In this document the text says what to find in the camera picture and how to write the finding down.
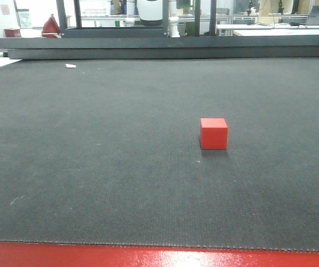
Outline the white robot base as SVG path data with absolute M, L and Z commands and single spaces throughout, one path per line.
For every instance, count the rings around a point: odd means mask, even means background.
M 164 1 L 126 1 L 125 25 L 133 27 L 135 25 L 135 10 L 138 12 L 139 21 L 142 25 L 159 26 L 164 18 L 168 19 L 168 27 L 171 38 L 179 38 L 178 31 L 179 17 L 177 14 L 177 1 L 168 1 L 168 11 L 164 13 Z

